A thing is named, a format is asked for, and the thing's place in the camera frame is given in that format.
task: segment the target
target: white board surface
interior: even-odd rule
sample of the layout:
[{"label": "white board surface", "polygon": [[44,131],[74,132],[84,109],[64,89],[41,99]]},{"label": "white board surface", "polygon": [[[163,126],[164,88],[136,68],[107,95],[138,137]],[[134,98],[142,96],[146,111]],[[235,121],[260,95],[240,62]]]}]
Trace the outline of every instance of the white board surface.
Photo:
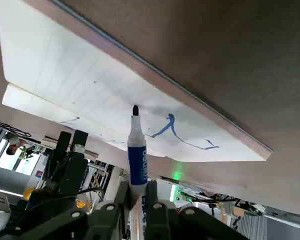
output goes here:
[{"label": "white board surface", "polygon": [[182,162],[265,161],[192,108],[20,0],[0,0],[2,103],[125,150],[138,105],[148,153]]}]

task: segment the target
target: person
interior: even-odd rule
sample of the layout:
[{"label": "person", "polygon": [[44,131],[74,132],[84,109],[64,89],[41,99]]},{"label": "person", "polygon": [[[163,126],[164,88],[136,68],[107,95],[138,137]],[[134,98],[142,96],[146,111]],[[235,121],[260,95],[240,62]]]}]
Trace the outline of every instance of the person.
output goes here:
[{"label": "person", "polygon": [[8,132],[4,139],[9,141],[9,147],[6,149],[5,153],[7,155],[15,155],[18,148],[25,146],[28,155],[32,154],[34,146],[28,144],[26,140],[20,139],[17,135],[13,134],[12,132]]}]

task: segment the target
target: screw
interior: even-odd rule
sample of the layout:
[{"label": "screw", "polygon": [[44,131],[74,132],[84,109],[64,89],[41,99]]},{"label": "screw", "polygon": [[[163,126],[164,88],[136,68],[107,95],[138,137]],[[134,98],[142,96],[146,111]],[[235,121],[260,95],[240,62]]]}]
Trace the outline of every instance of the screw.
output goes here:
[{"label": "screw", "polygon": [[194,214],[194,213],[195,213],[195,211],[192,210],[192,209],[187,209],[187,210],[185,210],[185,214],[187,214],[187,215],[192,215],[192,214]]},{"label": "screw", "polygon": [[113,205],[108,205],[108,206],[106,206],[106,209],[108,210],[108,211],[111,211],[111,210],[113,210],[115,207],[113,206]]},{"label": "screw", "polygon": [[161,205],[160,203],[155,203],[155,204],[153,205],[153,208],[154,208],[154,209],[159,209],[159,208],[162,208],[162,205]]},{"label": "screw", "polygon": [[71,217],[72,218],[77,218],[77,217],[79,217],[80,216],[80,212],[79,211],[74,211],[72,214],[71,214]]}]

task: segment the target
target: blue marker drawing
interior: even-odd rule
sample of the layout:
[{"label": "blue marker drawing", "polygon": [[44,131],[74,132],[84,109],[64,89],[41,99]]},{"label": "blue marker drawing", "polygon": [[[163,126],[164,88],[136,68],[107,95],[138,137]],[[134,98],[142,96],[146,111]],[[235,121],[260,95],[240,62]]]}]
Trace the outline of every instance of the blue marker drawing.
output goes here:
[{"label": "blue marker drawing", "polygon": [[79,120],[80,117],[76,116],[75,118],[73,119],[69,119],[69,120],[65,120],[65,121],[59,121],[58,123],[59,124],[70,124],[70,125],[75,125],[74,123],[71,123],[73,121],[76,121],[76,120]]},{"label": "blue marker drawing", "polygon": [[193,146],[193,147],[198,148],[198,149],[201,149],[201,150],[209,150],[209,149],[218,149],[218,148],[219,148],[218,146],[215,146],[215,145],[214,145],[210,140],[208,140],[208,139],[205,139],[205,140],[211,145],[211,146],[209,146],[209,147],[199,147],[199,146],[195,146],[195,145],[193,145],[193,144],[191,144],[191,143],[188,143],[188,142],[186,142],[186,141],[183,141],[183,140],[177,135],[177,133],[176,133],[176,131],[175,131],[175,116],[174,116],[172,113],[169,113],[168,116],[166,117],[166,119],[169,120],[169,123],[168,123],[167,125],[165,125],[164,128],[162,128],[159,132],[157,132],[157,133],[155,133],[155,134],[153,134],[153,135],[147,135],[147,134],[146,134],[146,135],[154,139],[156,136],[159,136],[159,135],[163,134],[165,131],[167,131],[169,128],[171,128],[171,131],[172,131],[173,135],[174,135],[177,139],[179,139],[181,142],[183,142],[183,143],[185,143],[185,144],[188,144],[188,145],[190,145],[190,146]]}]

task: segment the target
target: black marker tip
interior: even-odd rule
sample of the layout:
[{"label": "black marker tip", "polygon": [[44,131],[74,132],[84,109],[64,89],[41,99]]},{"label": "black marker tip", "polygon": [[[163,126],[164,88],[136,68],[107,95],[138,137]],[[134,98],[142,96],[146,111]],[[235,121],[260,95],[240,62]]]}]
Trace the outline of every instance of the black marker tip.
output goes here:
[{"label": "black marker tip", "polygon": [[133,116],[139,116],[139,107],[137,105],[134,105],[132,108],[132,115]]}]

